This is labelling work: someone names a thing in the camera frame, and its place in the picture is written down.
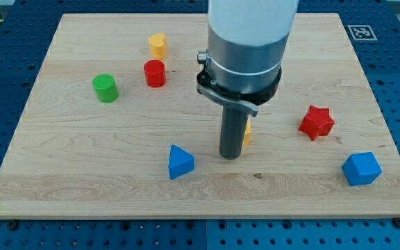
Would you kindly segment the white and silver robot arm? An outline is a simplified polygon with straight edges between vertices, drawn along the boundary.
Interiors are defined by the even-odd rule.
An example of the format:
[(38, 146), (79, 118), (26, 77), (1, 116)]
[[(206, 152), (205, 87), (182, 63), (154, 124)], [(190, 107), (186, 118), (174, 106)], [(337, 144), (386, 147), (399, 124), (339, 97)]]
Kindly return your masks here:
[(206, 72), (225, 90), (251, 94), (281, 69), (298, 0), (210, 0)]

